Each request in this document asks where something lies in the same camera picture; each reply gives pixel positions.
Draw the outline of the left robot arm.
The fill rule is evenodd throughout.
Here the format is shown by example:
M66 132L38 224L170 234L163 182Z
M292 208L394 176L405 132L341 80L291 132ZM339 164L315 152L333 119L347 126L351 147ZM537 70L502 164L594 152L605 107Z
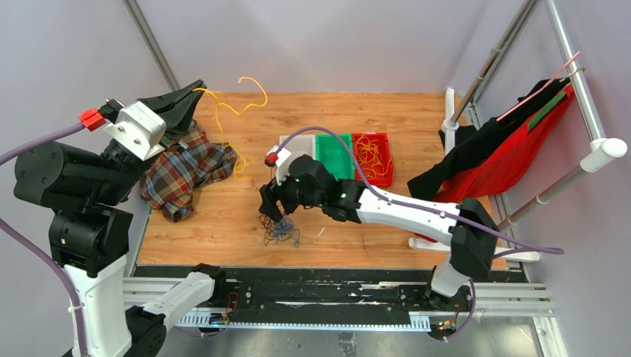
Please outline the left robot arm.
M154 300L134 306L124 300L133 215L118 206L183 136L204 88L196 80L131 104L108 99L82 113L77 124L1 157L15 162L14 196L54 213L49 253L6 222L1 229L41 258L66 288L74 319L70 356L155 356L193 308L226 302L226 273L207 264Z

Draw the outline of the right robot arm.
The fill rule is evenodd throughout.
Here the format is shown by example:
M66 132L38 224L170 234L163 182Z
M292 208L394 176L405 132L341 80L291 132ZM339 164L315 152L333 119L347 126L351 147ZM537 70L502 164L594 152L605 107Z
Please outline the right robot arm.
M277 159L279 173L260 187L259 211L273 222L304 208L319 208L337 222L380 224L436 240L448 248L426 288L426 302L443 310L470 280L488 278L497 246L496 226L475 199L440 203L386 192L355 179L337 179L308 155Z

